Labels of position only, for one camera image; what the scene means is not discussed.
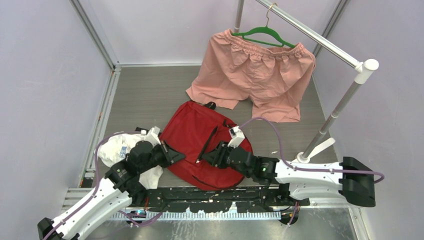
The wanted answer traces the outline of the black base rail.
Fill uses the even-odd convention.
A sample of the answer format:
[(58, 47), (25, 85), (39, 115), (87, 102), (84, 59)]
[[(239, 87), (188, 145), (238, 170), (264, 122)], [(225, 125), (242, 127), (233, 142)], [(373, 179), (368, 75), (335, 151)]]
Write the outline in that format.
[(308, 206), (310, 200), (295, 200), (289, 196), (288, 185), (283, 186), (239, 186), (227, 190), (201, 190), (196, 187), (159, 187), (144, 192), (143, 200), (132, 203), (130, 208), (141, 208), (153, 212), (168, 211), (183, 213), (228, 212), (235, 205), (237, 213), (265, 213), (283, 211), (295, 203)]

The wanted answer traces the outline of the green clothes hanger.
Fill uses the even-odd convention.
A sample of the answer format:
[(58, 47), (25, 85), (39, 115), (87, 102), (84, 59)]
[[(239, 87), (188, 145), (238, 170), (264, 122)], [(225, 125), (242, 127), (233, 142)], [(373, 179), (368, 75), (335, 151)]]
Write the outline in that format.
[[(269, 27), (269, 21), (270, 21), (269, 12), (271, 11), (272, 7), (277, 7), (277, 6), (278, 4), (275, 2), (268, 7), (268, 10), (266, 12), (267, 21), (265, 26), (254, 27), (245, 32), (233, 32), (231, 35), (235, 37), (241, 37), (243, 40), (253, 42), (253, 43), (258, 43), (258, 44), (272, 46), (272, 47), (288, 47), (293, 49), (295, 47), (294, 44), (289, 43), (285, 41), (284, 39), (282, 39), (282, 37), (278, 34), (277, 31)], [(249, 36), (254, 36), (258, 34), (269, 36), (273, 40), (275, 40), (275, 42), (267, 42), (264, 40), (249, 37)]]

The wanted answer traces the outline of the white crumpled cloth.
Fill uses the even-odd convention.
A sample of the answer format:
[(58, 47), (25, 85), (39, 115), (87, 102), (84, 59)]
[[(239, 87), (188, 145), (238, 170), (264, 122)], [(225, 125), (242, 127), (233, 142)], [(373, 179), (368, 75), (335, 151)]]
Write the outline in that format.
[[(125, 155), (136, 145), (137, 142), (143, 140), (142, 134), (122, 133), (110, 137), (106, 143), (99, 147), (97, 156), (107, 167), (118, 163), (125, 158)], [(139, 176), (139, 182), (147, 189), (157, 189), (160, 177), (163, 174), (161, 166), (155, 166)]]

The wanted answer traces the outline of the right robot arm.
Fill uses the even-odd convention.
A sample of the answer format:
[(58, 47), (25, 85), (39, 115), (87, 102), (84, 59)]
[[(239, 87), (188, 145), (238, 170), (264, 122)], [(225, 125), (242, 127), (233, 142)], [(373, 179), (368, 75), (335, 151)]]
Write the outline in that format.
[(310, 198), (345, 199), (359, 207), (376, 206), (376, 172), (354, 157), (345, 156), (342, 162), (300, 163), (255, 156), (240, 146), (220, 142), (201, 158), (212, 167), (231, 168), (260, 185), (281, 185), (277, 198), (286, 206)]

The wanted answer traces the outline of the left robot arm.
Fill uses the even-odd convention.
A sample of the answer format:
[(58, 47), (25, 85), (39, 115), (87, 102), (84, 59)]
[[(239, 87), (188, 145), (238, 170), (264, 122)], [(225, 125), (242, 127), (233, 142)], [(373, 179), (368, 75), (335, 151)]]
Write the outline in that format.
[(87, 195), (55, 217), (37, 224), (41, 240), (84, 240), (112, 215), (130, 205), (141, 206), (146, 188), (140, 175), (154, 167), (167, 168), (186, 156), (165, 142), (142, 140), (114, 164)]

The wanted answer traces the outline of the red backpack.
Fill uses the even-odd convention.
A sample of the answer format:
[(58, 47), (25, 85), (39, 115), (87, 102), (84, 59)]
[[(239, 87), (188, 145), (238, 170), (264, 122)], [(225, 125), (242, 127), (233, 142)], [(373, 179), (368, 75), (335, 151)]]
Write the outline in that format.
[(244, 176), (236, 170), (212, 166), (203, 155), (220, 142), (231, 140), (230, 128), (236, 124), (213, 108), (194, 101), (183, 103), (159, 136), (185, 158), (169, 166), (169, 171), (183, 181), (204, 191), (228, 190), (239, 185)]

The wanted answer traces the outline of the pink skirt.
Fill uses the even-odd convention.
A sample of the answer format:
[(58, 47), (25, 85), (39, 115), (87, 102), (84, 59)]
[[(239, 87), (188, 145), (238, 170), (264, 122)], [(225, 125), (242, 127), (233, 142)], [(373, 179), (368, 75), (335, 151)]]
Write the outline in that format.
[(301, 120), (300, 103), (316, 67), (303, 44), (263, 47), (227, 29), (207, 43), (197, 77), (186, 90), (191, 100), (234, 109), (252, 101), (252, 117), (286, 123)]

